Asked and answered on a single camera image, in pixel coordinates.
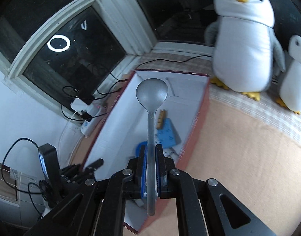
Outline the blue round lid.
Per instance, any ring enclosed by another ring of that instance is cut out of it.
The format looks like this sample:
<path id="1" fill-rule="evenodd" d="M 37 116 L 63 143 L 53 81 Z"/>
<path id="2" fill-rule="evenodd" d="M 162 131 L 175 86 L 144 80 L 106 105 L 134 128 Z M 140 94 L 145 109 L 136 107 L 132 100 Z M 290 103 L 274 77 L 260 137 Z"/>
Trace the blue round lid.
<path id="1" fill-rule="evenodd" d="M 142 146 L 147 147 L 147 145 L 148 145 L 147 141 L 140 142 L 140 143 L 137 145 L 136 149 L 135 149 L 135 156 L 136 156 L 136 157 L 139 157 L 141 147 L 142 147 Z"/>

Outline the small plush penguin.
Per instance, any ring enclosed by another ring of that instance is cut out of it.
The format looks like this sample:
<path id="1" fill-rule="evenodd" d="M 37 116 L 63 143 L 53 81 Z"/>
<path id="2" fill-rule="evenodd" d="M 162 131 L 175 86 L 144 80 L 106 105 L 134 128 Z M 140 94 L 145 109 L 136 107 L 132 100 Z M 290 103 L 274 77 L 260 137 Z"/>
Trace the small plush penguin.
<path id="1" fill-rule="evenodd" d="M 285 71 L 278 78 L 276 102 L 296 114 L 301 113 L 301 36 L 293 35 L 285 51 Z"/>

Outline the light blue plastic plate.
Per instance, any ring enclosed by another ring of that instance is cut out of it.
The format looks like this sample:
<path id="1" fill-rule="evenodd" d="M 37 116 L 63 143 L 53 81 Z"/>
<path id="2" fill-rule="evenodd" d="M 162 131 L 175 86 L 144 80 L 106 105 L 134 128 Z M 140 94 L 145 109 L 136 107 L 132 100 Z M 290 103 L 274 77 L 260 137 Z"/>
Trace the light blue plastic plate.
<path id="1" fill-rule="evenodd" d="M 156 140 L 158 144 L 162 145 L 163 149 L 174 147 L 181 143 L 181 138 L 170 118 L 165 118 L 163 128 L 157 130 Z"/>

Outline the white power strip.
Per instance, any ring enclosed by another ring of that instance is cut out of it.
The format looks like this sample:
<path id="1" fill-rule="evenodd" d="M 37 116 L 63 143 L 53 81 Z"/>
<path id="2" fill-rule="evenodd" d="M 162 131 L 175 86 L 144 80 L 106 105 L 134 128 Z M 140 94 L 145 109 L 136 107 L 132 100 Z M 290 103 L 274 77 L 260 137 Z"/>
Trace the white power strip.
<path id="1" fill-rule="evenodd" d="M 80 127 L 80 131 L 85 137 L 89 137 L 92 134 L 98 123 L 107 114 L 106 107 L 102 105 L 95 105 L 90 112 L 95 112 L 95 114 L 89 121 L 85 120 Z"/>

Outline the wooden clothespin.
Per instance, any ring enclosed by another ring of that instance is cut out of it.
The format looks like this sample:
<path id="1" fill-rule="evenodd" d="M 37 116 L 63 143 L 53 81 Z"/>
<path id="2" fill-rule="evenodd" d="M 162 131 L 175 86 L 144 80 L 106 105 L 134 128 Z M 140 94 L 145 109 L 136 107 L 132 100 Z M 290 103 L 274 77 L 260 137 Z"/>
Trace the wooden clothespin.
<path id="1" fill-rule="evenodd" d="M 156 129 L 162 129 L 166 118 L 166 110 L 162 109 L 159 113 Z"/>

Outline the small black plug charger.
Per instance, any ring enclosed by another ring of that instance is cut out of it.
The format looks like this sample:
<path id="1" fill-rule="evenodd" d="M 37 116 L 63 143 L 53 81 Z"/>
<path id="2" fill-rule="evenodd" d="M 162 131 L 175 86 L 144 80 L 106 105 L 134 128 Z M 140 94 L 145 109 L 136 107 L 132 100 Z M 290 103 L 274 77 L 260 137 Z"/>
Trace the small black plug charger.
<path id="1" fill-rule="evenodd" d="M 90 122 L 92 120 L 92 116 L 87 113 L 86 111 L 83 111 L 82 114 L 80 115 L 80 117 L 82 118 L 82 120 Z"/>

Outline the white power adapter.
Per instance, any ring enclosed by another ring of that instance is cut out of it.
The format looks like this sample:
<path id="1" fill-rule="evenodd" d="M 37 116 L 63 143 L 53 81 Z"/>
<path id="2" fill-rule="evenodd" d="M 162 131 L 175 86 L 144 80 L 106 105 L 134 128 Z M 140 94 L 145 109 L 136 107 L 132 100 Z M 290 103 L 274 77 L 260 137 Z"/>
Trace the white power adapter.
<path id="1" fill-rule="evenodd" d="M 86 111 L 88 105 L 79 98 L 75 98 L 74 101 L 70 104 L 70 107 L 76 112 Z"/>

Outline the red cardboard box white inside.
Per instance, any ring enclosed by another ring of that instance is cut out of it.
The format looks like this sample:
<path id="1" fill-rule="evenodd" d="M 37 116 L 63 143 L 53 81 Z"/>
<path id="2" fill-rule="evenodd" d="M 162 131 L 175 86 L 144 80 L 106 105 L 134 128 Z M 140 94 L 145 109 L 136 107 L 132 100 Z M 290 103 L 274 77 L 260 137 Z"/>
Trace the red cardboard box white inside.
<path id="1" fill-rule="evenodd" d="M 165 111 L 156 142 L 164 154 L 184 170 L 194 151 L 198 134 L 203 127 L 209 107 L 209 76 L 176 71 L 137 70 L 111 106 L 102 128 L 85 157 L 84 166 L 103 159 L 103 166 L 95 173 L 100 181 L 124 169 L 129 159 L 147 140 L 148 116 L 136 98 L 138 85 L 146 79 L 158 78 L 166 83 L 168 95 L 156 112 Z"/>

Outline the large plush penguin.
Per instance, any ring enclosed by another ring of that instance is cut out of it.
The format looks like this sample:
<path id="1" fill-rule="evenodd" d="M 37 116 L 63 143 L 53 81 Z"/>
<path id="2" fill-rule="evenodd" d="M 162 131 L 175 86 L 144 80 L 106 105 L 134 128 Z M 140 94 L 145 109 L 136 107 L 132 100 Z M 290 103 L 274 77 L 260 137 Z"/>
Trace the large plush penguin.
<path id="1" fill-rule="evenodd" d="M 218 16 L 204 32 L 213 46 L 211 83 L 259 101 L 274 75 L 286 70 L 274 33 L 270 0 L 214 0 Z"/>

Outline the metal spoon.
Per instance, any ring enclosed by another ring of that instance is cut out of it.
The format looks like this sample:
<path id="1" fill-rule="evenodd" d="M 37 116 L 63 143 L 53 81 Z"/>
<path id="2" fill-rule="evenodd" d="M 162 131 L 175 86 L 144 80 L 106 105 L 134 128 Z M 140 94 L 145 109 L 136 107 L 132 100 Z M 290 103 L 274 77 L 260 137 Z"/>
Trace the metal spoon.
<path id="1" fill-rule="evenodd" d="M 158 78 L 141 82 L 136 89 L 138 102 L 148 114 L 147 135 L 147 214 L 155 215 L 156 211 L 156 111 L 167 98 L 168 87 Z"/>

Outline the white patterned lighter case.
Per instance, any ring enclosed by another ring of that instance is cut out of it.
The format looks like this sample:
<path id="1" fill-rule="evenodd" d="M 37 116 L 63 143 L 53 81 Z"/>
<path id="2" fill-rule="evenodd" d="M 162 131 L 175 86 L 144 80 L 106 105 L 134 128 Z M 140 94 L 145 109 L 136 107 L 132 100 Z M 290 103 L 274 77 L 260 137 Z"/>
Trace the white patterned lighter case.
<path id="1" fill-rule="evenodd" d="M 179 154 L 172 147 L 164 149 L 163 151 L 165 157 L 172 158 L 174 160 L 179 158 Z"/>

